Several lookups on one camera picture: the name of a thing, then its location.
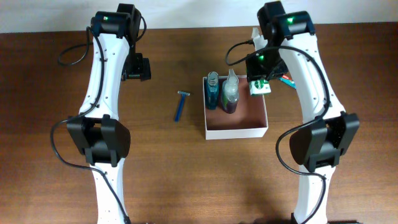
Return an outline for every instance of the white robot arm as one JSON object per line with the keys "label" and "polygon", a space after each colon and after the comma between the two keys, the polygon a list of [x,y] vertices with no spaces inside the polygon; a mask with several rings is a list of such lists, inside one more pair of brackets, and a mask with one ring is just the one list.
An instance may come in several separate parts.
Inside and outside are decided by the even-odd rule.
{"label": "white robot arm", "polygon": [[279,155],[280,140],[293,131],[283,134],[276,147],[281,163],[290,171],[301,174],[298,202],[291,223],[326,224],[330,180],[359,128],[359,120],[355,114],[346,114],[330,85],[308,13],[286,14],[282,3],[277,1],[266,3],[257,17],[264,36],[254,28],[252,41],[237,44],[254,44],[256,51],[229,63],[228,54],[235,45],[228,51],[226,63],[234,65],[245,60],[249,82],[271,80],[290,72],[297,88],[303,123],[310,123],[295,128],[290,138],[290,151],[300,165],[299,170],[288,167]]}
{"label": "white robot arm", "polygon": [[[88,31],[94,35],[94,58],[87,94],[79,115],[57,123],[51,132],[53,150],[62,162],[93,171],[98,224],[130,223],[123,197],[123,165],[129,153],[130,132],[119,122],[118,98],[121,81],[130,78],[143,81],[151,77],[148,58],[136,53],[136,42],[144,34],[138,37],[141,20],[145,32],[145,20],[132,4],[120,4],[117,12],[97,12],[91,19],[87,35]],[[71,65],[59,59],[58,62]],[[60,157],[53,132],[62,123],[67,124],[89,167],[68,163]]]}

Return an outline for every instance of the white arm segment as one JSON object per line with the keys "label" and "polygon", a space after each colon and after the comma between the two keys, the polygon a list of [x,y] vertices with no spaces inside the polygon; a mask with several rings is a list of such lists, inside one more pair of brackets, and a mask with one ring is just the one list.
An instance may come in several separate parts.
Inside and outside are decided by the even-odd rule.
{"label": "white arm segment", "polygon": [[[119,120],[118,97],[124,62],[129,54],[129,43],[126,38],[119,39],[115,34],[100,34],[98,37],[105,58],[103,89],[99,99],[99,108],[86,115],[87,118],[102,118],[104,114],[111,119]],[[101,80],[101,54],[98,44],[93,39],[94,59],[91,68],[90,83],[79,113],[88,110],[94,103]]]}
{"label": "white arm segment", "polygon": [[[129,53],[129,44],[126,38],[123,37],[119,39],[115,34],[100,34],[98,39],[101,43],[105,59],[103,89],[98,102],[99,107],[88,113],[86,117],[101,119],[104,114],[108,114],[111,119],[119,120],[119,88],[123,65]],[[95,97],[98,94],[98,88],[100,87],[101,54],[95,39],[93,39],[93,45],[94,59],[91,68],[90,83],[88,84],[87,94],[79,113],[91,107],[91,104],[94,103]],[[95,163],[95,166],[90,166],[107,173],[106,178],[118,195],[124,211],[126,211],[123,199],[123,164],[124,158],[118,162],[116,167],[112,167],[111,164],[108,163],[99,162]],[[98,224],[124,224],[122,211],[103,177],[95,171],[93,171],[93,175],[98,203]]]}
{"label": "white arm segment", "polygon": [[[309,33],[297,34],[294,35],[291,40],[285,39],[281,45],[304,50],[315,59],[325,76],[330,94],[331,107],[323,119],[341,116],[340,112],[345,112],[345,109],[338,101],[335,92],[330,86],[329,79],[319,55],[317,37]],[[303,113],[303,123],[309,122],[322,113],[323,105],[326,102],[320,75],[312,63],[307,61],[304,55],[287,49],[280,49],[279,54],[286,63],[296,84],[297,94]]]}
{"label": "white arm segment", "polygon": [[[331,106],[323,119],[335,118],[341,116],[345,109],[338,101],[335,92],[330,86],[329,79],[323,68],[322,61],[318,51],[317,37],[315,35],[297,34],[293,39],[285,39],[281,45],[291,46],[306,51],[310,54],[321,68],[328,85]],[[280,57],[286,63],[287,68],[296,84],[298,98],[300,99],[303,113],[303,122],[309,122],[323,111],[325,100],[324,87],[322,80],[312,62],[293,50],[280,49]],[[307,224],[326,224],[326,202],[328,199],[328,189],[331,176],[336,167],[326,166],[315,169],[315,172],[326,175],[326,193],[318,212],[311,218]],[[304,166],[300,166],[300,171],[308,172]],[[315,176],[300,176],[300,185],[298,187],[298,202],[294,210],[294,217],[298,223],[302,223],[312,213],[320,198],[322,190],[322,180]]]}
{"label": "white arm segment", "polygon": [[[123,199],[123,165],[124,158],[120,159],[118,166],[112,167],[111,164],[97,162],[94,167],[102,172],[106,172],[106,178],[112,186],[112,189],[118,195],[120,202],[122,203],[124,211],[124,199]],[[95,188],[97,193],[98,203],[98,222],[97,224],[124,224],[123,213],[119,208],[119,205],[106,185],[105,180],[98,172],[93,171]]]}

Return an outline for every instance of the blue bottle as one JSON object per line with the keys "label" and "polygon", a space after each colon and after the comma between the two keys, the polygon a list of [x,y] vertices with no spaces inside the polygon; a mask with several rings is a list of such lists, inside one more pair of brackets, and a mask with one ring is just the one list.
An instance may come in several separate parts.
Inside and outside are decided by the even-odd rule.
{"label": "blue bottle", "polygon": [[218,93],[220,88],[218,86],[218,74],[216,72],[210,72],[207,75],[206,93],[207,93],[207,108],[215,110],[218,104]]}

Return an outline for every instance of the open box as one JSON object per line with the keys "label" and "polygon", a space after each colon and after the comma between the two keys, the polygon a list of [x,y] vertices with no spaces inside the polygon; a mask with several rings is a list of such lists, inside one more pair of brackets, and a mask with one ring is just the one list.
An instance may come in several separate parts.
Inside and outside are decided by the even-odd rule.
{"label": "open box", "polygon": [[[206,107],[206,80],[203,77],[203,106],[205,108],[206,140],[261,138],[268,130],[266,101],[264,96],[250,96],[249,83],[245,75],[239,78],[239,101],[236,111],[228,114],[223,111],[220,99],[215,110]],[[219,77],[220,94],[227,76]]]}

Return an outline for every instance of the brown wooden surface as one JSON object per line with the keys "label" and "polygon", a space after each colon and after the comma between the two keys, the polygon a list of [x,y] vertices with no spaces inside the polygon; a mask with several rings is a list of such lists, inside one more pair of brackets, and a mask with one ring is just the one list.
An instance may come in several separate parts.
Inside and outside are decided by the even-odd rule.
{"label": "brown wooden surface", "polygon": [[[361,120],[331,181],[329,220],[398,222],[397,28],[317,26],[333,89]],[[250,27],[148,30],[138,43],[150,58],[152,80],[124,82],[119,95],[119,116],[132,134],[124,166],[132,221],[247,223],[288,218],[294,210],[299,177],[274,152],[278,136],[302,121],[291,87],[271,82],[263,138],[204,140],[201,78],[210,71],[226,75],[226,51],[250,35]],[[91,172],[61,164],[49,141],[51,125],[78,112],[92,63],[91,51],[68,68],[57,65],[57,56],[84,41],[84,32],[0,35],[0,223],[96,223]],[[232,60],[250,51],[236,49]],[[235,71],[242,75],[244,63]],[[193,94],[174,123],[177,90]],[[65,128],[56,142],[66,160],[84,164]],[[293,164],[288,141],[281,146]]]}

